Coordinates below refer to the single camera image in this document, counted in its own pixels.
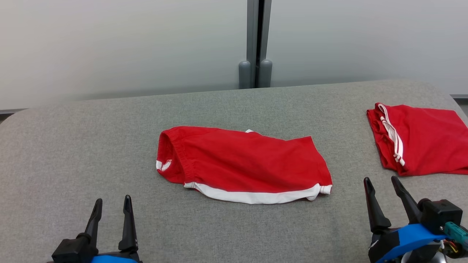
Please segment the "grey cylinder post foot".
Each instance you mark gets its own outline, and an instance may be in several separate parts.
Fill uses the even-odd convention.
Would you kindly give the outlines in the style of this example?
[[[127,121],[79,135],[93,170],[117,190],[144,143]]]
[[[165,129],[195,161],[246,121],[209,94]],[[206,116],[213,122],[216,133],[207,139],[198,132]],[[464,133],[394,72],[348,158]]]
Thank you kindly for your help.
[[[258,67],[258,88],[269,88],[271,87],[271,72],[272,72],[272,61],[264,59],[259,63]]]
[[[251,63],[241,61],[238,65],[239,89],[251,88]]]

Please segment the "red shorts with white trim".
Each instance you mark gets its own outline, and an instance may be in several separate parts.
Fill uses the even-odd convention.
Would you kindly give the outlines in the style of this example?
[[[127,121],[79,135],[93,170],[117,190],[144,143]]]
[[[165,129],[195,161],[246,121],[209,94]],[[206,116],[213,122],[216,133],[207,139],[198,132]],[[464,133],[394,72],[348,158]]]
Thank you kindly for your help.
[[[329,195],[333,182],[310,136],[283,140],[253,130],[178,126],[159,135],[157,172],[208,198],[283,204]]]

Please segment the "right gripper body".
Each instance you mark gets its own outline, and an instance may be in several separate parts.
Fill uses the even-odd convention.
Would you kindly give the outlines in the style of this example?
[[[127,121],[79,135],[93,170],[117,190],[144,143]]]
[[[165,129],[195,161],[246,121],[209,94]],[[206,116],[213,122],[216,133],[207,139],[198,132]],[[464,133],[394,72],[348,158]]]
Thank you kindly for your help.
[[[368,249],[370,263],[429,263],[443,240],[426,228],[400,228],[381,235]]]

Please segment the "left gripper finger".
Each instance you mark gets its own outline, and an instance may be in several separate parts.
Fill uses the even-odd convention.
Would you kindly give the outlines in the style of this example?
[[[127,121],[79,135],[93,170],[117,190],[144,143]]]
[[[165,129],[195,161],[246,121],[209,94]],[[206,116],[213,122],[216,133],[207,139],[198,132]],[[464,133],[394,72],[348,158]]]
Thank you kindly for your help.
[[[119,241],[118,249],[120,252],[137,252],[139,247],[132,199],[130,195],[125,195],[122,211],[124,213],[124,225],[122,228],[122,239]]]
[[[99,252],[97,248],[98,224],[102,216],[102,198],[98,198],[87,222],[85,234],[89,237],[89,246],[92,252]]]

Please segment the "grey metal partition post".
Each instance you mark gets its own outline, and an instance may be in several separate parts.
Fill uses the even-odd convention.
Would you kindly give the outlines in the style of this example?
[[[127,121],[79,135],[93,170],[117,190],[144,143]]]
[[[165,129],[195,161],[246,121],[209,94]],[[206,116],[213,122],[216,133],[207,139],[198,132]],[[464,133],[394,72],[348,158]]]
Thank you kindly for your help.
[[[247,4],[247,55],[244,61],[251,63],[251,88],[258,88],[259,63],[268,59],[272,0],[247,0]]]

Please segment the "red Bulls basketball jersey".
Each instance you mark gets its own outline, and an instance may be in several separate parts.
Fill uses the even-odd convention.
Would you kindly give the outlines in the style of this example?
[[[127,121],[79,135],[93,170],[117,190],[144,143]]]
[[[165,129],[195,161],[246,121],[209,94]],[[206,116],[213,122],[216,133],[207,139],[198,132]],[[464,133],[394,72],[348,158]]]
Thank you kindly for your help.
[[[366,116],[384,168],[468,175],[468,126],[455,111],[376,103]]]

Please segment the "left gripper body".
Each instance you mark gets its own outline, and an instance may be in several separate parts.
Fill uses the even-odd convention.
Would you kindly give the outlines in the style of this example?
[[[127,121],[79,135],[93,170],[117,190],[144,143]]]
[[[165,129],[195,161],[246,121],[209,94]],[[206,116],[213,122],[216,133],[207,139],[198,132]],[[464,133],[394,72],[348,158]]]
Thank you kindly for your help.
[[[109,252],[109,253],[98,254],[98,256],[104,256],[104,255],[117,256],[120,258],[131,259],[132,260],[131,263],[143,263],[143,261],[140,260],[137,252]]]

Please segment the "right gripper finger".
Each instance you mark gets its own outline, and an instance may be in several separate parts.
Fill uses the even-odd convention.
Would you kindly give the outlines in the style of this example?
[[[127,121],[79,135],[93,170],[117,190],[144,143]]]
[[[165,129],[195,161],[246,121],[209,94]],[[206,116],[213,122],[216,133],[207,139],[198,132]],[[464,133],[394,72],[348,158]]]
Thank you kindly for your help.
[[[381,210],[370,178],[364,178],[364,189],[370,230],[373,234],[385,234],[390,230],[391,222]]]
[[[391,182],[393,184],[393,188],[396,192],[396,195],[400,198],[401,202],[403,203],[403,207],[408,217],[408,223],[419,224],[421,218],[421,211],[418,208],[418,204],[416,203],[414,198],[408,193],[408,191],[403,186],[403,184],[397,176],[392,176]]]

